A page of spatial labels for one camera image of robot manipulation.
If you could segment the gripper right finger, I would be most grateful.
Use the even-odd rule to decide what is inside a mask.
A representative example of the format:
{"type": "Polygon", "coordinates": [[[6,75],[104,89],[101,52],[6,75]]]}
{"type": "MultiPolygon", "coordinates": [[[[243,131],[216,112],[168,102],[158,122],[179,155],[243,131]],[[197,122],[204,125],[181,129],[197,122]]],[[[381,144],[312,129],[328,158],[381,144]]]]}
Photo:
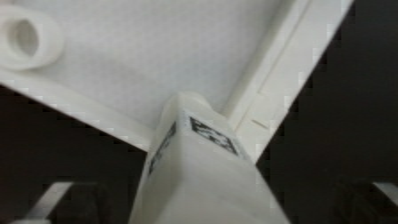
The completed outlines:
{"type": "Polygon", "coordinates": [[[346,224],[398,224],[398,181],[346,183],[346,224]]]}

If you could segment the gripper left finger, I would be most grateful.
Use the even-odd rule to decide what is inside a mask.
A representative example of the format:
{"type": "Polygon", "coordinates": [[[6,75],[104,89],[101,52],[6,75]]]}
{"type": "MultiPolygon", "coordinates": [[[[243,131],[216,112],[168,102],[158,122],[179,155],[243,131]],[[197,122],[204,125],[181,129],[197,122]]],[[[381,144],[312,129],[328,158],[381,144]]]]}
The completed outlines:
{"type": "Polygon", "coordinates": [[[54,182],[10,224],[111,224],[104,186],[92,182],[54,182]]]}

